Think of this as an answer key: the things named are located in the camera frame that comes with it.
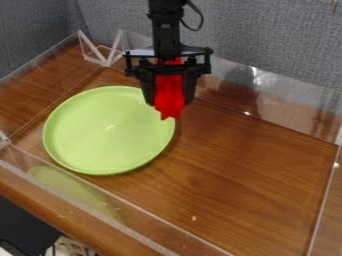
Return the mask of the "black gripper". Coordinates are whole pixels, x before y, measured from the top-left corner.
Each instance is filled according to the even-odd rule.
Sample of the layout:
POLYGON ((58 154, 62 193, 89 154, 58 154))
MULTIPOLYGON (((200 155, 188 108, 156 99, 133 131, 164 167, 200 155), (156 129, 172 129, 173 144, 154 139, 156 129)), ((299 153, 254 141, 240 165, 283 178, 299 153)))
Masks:
POLYGON ((156 105, 157 75, 185 75, 185 104, 189 105, 193 102, 198 77, 212 73, 213 53, 214 50, 210 47, 185 44, 181 45, 181 55, 172 59, 158 56, 153 46, 125 52, 126 75, 141 79, 146 103, 150 106, 156 105))

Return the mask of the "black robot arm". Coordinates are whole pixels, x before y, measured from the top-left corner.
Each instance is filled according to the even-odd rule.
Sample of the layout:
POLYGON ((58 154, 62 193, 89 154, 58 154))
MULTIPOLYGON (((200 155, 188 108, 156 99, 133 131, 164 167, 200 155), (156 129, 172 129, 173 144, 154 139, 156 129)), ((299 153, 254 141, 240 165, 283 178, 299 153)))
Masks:
POLYGON ((189 105, 194 100, 200 77, 212 73, 210 47, 185 45, 181 41, 181 26, 200 31, 205 18, 192 0, 149 0, 148 17, 153 22, 153 45, 148 48, 128 50, 126 75, 141 81, 144 95, 150 106, 157 106, 160 78, 181 78, 182 102, 189 105), (189 6, 201 17, 197 28, 184 21, 185 7, 189 6))

